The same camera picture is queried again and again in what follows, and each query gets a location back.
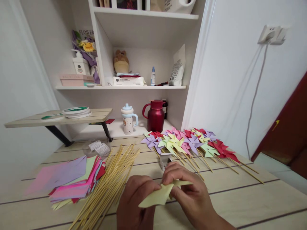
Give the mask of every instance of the black table leg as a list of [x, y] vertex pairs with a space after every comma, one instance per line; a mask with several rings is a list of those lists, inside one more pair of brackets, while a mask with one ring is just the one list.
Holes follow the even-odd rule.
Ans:
[[69, 141], [64, 134], [59, 131], [55, 126], [45, 126], [50, 132], [52, 132], [60, 141], [62, 141], [65, 147], [71, 146], [74, 142]]
[[110, 136], [110, 133], [109, 133], [109, 130], [108, 130], [108, 126], [106, 125], [106, 122], [104, 121], [101, 124], [102, 124], [103, 130], [106, 133], [106, 137], [109, 139], [110, 142], [112, 142], [113, 141], [113, 137], [111, 138], [111, 136]]

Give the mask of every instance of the small bottle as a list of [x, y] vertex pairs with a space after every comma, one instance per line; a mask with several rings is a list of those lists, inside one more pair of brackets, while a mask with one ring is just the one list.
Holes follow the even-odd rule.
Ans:
[[164, 119], [167, 119], [167, 106], [168, 106], [168, 104], [167, 104], [167, 101], [166, 101], [165, 98], [162, 98], [162, 101], [165, 101], [165, 103], [162, 105], [162, 109], [164, 111]]
[[155, 73], [154, 67], [153, 67], [153, 70], [151, 72], [151, 78], [150, 78], [150, 85], [151, 86], [155, 85], [155, 80], [156, 80], [156, 73]]
[[[138, 125], [138, 116], [134, 114], [134, 110], [132, 106], [129, 106], [128, 103], [121, 109], [122, 117], [123, 117], [123, 124], [124, 124], [124, 133], [126, 135], [131, 135], [133, 133], [133, 126]], [[132, 117], [135, 117], [136, 124], [133, 124]]]
[[90, 69], [89, 69], [89, 63], [87, 62], [87, 60], [85, 60], [82, 56], [82, 54], [80, 53], [80, 51], [78, 50], [72, 50], [72, 51], [76, 51], [76, 56], [73, 58], [73, 62], [74, 62], [74, 66], [76, 69], [76, 73], [77, 74], [84, 74], [84, 75], [88, 75], [90, 76]]

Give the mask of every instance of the pink box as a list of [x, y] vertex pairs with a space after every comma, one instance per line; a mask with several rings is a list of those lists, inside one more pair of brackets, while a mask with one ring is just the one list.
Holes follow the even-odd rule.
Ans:
[[93, 76], [83, 74], [63, 74], [60, 79], [62, 86], [84, 86], [84, 83], [95, 83]]

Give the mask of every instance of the red thermos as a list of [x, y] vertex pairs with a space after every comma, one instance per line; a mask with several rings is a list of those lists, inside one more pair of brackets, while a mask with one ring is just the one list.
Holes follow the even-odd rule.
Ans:
[[[150, 104], [146, 104], [143, 108], [143, 116], [148, 119], [147, 121], [147, 131], [162, 132], [164, 123], [164, 111], [162, 105], [165, 101], [153, 100]], [[144, 112], [147, 106], [150, 105], [150, 110], [148, 111], [148, 117], [145, 116]]]

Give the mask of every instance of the shelf board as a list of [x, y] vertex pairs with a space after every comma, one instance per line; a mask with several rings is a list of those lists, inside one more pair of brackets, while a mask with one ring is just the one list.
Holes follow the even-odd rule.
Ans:
[[186, 86], [56, 86], [57, 90], [67, 89], [185, 89]]
[[[125, 135], [123, 131], [123, 123], [122, 118], [115, 118], [111, 124], [108, 125], [108, 130], [111, 137], [123, 137], [123, 136], [141, 136], [144, 132], [147, 131], [147, 120], [140, 119], [138, 122], [138, 126], [133, 127], [133, 133], [131, 135]], [[163, 130], [172, 129], [172, 125], [167, 121], [164, 120]], [[74, 138], [73, 141], [83, 141], [89, 139], [97, 139], [97, 138], [105, 138], [106, 134], [103, 131], [101, 125], [88, 125], [85, 129], [83, 129], [80, 133], [78, 133]]]
[[113, 47], [168, 49], [196, 25], [198, 15], [94, 7]]

